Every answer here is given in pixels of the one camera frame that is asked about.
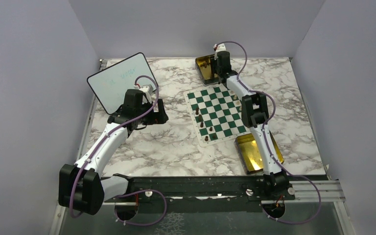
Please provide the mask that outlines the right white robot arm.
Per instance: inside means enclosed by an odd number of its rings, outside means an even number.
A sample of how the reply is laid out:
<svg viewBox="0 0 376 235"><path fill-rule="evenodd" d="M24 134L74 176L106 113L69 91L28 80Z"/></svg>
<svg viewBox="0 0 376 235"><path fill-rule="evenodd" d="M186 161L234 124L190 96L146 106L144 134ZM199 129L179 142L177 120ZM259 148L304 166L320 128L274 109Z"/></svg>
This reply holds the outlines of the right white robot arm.
<svg viewBox="0 0 376 235"><path fill-rule="evenodd" d="M233 91L241 101L241 120L253 135L263 163L263 194L275 199L287 192L290 186L287 173L282 169L270 136L268 121L267 94L258 92L246 85L239 73L231 66L230 53L226 50L214 54L211 70L219 83Z"/></svg>

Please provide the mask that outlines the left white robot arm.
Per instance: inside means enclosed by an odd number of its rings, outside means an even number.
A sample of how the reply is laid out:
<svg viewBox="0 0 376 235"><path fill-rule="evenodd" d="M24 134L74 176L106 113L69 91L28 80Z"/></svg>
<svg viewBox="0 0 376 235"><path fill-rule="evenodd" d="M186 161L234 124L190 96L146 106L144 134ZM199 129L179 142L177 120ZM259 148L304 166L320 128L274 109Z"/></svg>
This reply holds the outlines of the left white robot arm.
<svg viewBox="0 0 376 235"><path fill-rule="evenodd" d="M168 121L163 100L148 98L151 92L129 89L124 103L108 118L108 123L90 150L74 164L65 164L59 171L59 205L69 209L70 216L77 218L86 213L96 214L103 202L119 197L128 201L134 196L130 179L116 174L101 178L105 166L140 124L155 125Z"/></svg>

